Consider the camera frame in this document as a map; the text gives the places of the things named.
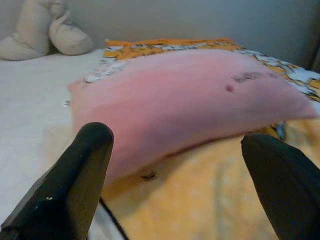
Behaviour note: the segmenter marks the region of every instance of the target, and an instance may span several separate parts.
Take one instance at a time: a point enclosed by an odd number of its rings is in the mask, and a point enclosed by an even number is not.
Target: pillow
[[[317,117],[310,100],[249,56],[182,50],[115,62],[108,77],[69,86],[74,130],[114,133],[106,184],[205,142]]]

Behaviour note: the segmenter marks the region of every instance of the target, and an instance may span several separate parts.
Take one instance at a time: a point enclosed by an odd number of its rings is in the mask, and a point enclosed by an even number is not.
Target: white sheet
[[[80,56],[0,60],[0,223],[69,141],[67,85],[98,66],[102,49]],[[61,134],[51,150],[45,143]]]

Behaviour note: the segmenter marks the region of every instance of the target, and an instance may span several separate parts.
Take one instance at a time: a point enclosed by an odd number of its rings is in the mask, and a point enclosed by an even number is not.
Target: cream plush toy
[[[65,55],[93,49],[91,38],[73,25],[65,0],[25,0],[16,32],[0,41],[0,59],[10,61],[43,57],[50,41]]]

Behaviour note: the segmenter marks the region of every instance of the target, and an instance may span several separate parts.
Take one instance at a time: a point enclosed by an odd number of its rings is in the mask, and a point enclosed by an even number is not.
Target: fabric
[[[317,116],[307,97],[242,54],[197,49],[124,63],[69,87],[75,132],[90,122],[114,132],[106,184],[214,139]]]
[[[74,26],[69,10],[52,21],[49,36],[53,45],[64,55],[85,54],[94,47],[90,36]]]
[[[48,54],[51,2],[53,1],[26,0],[23,3],[16,32],[0,42],[1,59],[20,61]]]
[[[73,25],[65,0],[26,0],[16,32],[0,41],[0,59],[21,61],[49,53],[50,40],[63,54],[92,50],[90,37]]]
[[[319,119],[289,121],[286,143],[319,167],[319,133]],[[277,240],[242,157],[242,138],[168,157],[105,186],[102,197],[130,240]]]
[[[313,102],[315,109],[320,114],[320,74],[314,71],[305,70],[286,61],[267,56],[257,51],[245,49],[236,44],[230,38],[218,38],[207,40],[186,40],[186,39],[156,39],[137,42],[129,41],[106,41],[106,50],[101,65],[86,76],[87,82],[94,82],[104,79],[110,75],[111,66],[115,61],[128,60],[140,56],[161,54],[179,50],[189,49],[221,49],[250,56],[267,66],[283,79],[306,94]]]
[[[103,49],[0,60],[0,223],[72,142],[66,86],[92,71]]]

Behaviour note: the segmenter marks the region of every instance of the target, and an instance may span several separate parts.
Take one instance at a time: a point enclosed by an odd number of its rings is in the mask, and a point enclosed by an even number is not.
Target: black object
[[[108,214],[108,216],[111,218],[111,221],[115,225],[116,229],[119,231],[119,234],[121,235],[123,240],[129,240],[125,230],[122,228],[122,226],[119,224],[118,220],[112,213],[112,211],[107,207],[105,201],[100,197],[99,203],[103,207],[104,211]]]
[[[107,126],[85,125],[1,225],[0,240],[85,240],[112,147]]]
[[[280,240],[320,239],[320,170],[297,148],[254,133],[242,154],[264,211]]]

